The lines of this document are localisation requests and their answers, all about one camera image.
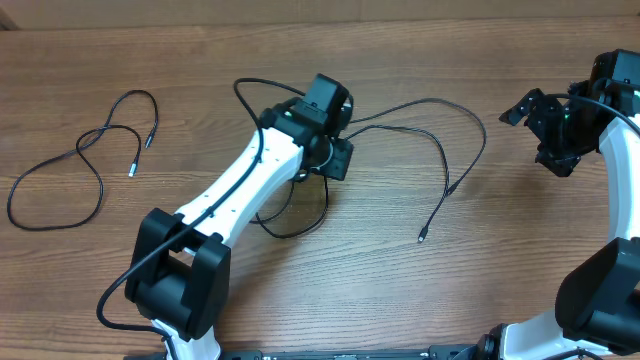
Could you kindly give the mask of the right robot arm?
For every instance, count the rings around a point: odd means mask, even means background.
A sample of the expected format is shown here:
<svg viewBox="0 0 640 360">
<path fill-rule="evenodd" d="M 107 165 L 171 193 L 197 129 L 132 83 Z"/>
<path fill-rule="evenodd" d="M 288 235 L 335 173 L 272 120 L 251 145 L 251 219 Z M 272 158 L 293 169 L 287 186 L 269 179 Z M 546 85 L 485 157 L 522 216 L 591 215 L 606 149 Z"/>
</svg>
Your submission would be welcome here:
<svg viewBox="0 0 640 360">
<path fill-rule="evenodd" d="M 538 138 L 536 162 L 569 176 L 592 151 L 604 158 L 609 230 L 604 247 L 569 273 L 555 306 L 502 324 L 466 353 L 475 359 L 601 359 L 639 350 L 639 55 L 598 55 L 589 79 L 564 94 L 530 90 L 501 121 Z"/>
</svg>

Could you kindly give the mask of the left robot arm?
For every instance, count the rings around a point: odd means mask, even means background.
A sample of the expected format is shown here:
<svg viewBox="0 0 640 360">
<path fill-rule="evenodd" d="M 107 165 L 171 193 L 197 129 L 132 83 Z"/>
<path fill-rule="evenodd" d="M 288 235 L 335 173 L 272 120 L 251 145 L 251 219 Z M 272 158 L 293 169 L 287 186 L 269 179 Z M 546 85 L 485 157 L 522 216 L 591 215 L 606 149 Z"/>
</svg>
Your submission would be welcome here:
<svg viewBox="0 0 640 360">
<path fill-rule="evenodd" d="M 343 180 L 353 152 L 340 138 L 353 98 L 317 75 L 307 92 L 267 108 L 238 159 L 202 194 L 142 221 L 125 296 L 160 332 L 168 359 L 217 359 L 214 327 L 229 294 L 231 252 L 262 205 L 309 175 Z"/>
</svg>

